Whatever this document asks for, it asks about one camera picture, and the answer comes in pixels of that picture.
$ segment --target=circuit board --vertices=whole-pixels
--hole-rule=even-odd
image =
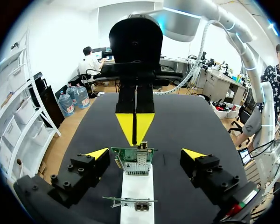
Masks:
[[[117,148],[111,147],[115,162],[127,175],[148,175],[153,160],[153,148]]]

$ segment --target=white platform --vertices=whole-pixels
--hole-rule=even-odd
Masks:
[[[154,199],[153,165],[148,176],[134,176],[123,173],[121,198]],[[135,211],[131,207],[121,207],[121,224],[154,224],[154,202],[149,211]]]

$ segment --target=robotic arm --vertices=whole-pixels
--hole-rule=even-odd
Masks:
[[[252,84],[254,101],[264,103],[259,145],[262,146],[273,141],[275,134],[273,90],[269,82],[260,82],[254,55],[246,45],[247,42],[253,40],[249,28],[211,0],[164,0],[163,10],[150,12],[148,15],[159,22],[165,36],[180,42],[190,42],[194,39],[202,17],[225,30],[229,43],[239,53],[243,66],[247,70]],[[266,147],[260,147],[252,155],[258,155]],[[268,147],[266,152],[272,154],[272,148]],[[273,155],[273,159],[269,158],[268,154],[263,154],[255,159],[262,186],[269,181],[271,167],[278,159],[276,154],[273,153]]]

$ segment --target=ceiling light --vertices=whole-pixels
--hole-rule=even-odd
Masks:
[[[163,7],[163,9],[166,10],[166,11],[173,12],[173,13],[178,13],[178,14],[194,17],[194,18],[197,18],[197,19],[201,19],[201,16],[199,16],[199,15],[194,15],[194,14],[191,14],[191,13],[186,13],[186,12],[183,12],[183,11],[179,11],[179,10],[175,10],[175,9],[171,9],[171,8],[167,8],[167,7]]]
[[[275,24],[272,23],[271,21],[268,21],[268,22],[269,22],[268,28],[272,29],[276,36],[279,36],[278,32],[276,31]]]

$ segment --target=red object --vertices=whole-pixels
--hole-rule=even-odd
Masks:
[[[229,212],[226,213],[226,216],[234,216],[235,214],[237,214],[239,211],[241,211],[241,207],[238,204],[235,204],[232,209],[229,210]]]
[[[222,107],[219,107],[219,106],[216,106],[216,110],[217,111],[222,111],[222,110],[224,110]]]

